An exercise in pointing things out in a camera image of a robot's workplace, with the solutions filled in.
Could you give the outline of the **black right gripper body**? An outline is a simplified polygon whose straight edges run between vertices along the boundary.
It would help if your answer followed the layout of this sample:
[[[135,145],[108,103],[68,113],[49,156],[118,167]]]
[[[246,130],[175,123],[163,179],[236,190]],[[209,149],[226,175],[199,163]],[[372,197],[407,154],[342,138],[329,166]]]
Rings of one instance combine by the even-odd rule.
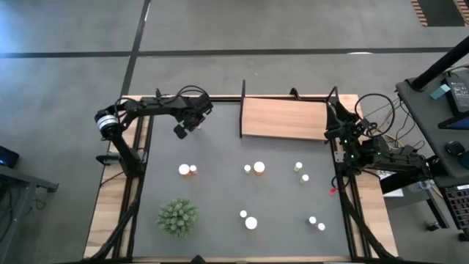
[[[360,137],[369,127],[369,122],[364,120],[340,121],[340,143],[344,150],[357,150],[361,146]]]

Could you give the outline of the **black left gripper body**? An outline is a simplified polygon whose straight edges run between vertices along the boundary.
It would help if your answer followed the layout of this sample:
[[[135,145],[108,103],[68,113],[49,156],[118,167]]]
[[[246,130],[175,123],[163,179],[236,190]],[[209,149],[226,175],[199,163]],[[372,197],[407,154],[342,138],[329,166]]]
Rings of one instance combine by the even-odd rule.
[[[204,115],[205,119],[208,114],[213,110],[213,104],[209,95],[202,94],[199,97],[181,97],[182,101],[186,104],[186,109],[182,112],[180,124],[188,127],[189,117],[195,115]]]

